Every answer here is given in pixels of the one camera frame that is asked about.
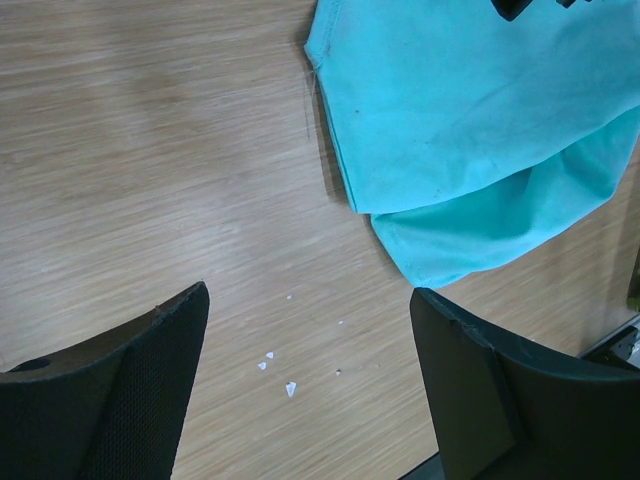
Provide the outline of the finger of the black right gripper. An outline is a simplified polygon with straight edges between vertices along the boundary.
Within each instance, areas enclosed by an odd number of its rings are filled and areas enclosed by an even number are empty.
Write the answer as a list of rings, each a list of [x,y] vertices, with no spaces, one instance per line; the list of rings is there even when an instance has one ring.
[[[515,20],[531,2],[532,0],[491,0],[496,12],[508,22]]]
[[[565,9],[569,9],[576,4],[580,4],[580,3],[590,4],[593,2],[594,0],[556,0],[556,3],[561,5]]]

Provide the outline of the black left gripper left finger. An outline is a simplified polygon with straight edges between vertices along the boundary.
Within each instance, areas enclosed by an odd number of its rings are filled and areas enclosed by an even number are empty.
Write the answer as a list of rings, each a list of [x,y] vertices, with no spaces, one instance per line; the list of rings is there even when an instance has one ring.
[[[168,479],[209,314],[198,282],[1,375],[4,479]]]

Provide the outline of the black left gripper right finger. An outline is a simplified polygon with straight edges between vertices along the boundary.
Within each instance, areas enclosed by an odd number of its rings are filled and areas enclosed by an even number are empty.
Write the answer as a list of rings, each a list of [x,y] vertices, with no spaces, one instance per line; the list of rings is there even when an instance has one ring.
[[[410,318],[446,478],[638,477],[639,369],[610,345],[573,357],[429,289]]]

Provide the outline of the teal t shirt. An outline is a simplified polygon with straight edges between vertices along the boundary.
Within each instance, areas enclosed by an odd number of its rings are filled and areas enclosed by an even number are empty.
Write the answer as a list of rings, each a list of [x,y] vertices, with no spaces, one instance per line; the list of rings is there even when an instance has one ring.
[[[417,288],[606,203],[639,134],[639,5],[321,1],[305,45],[352,209]]]

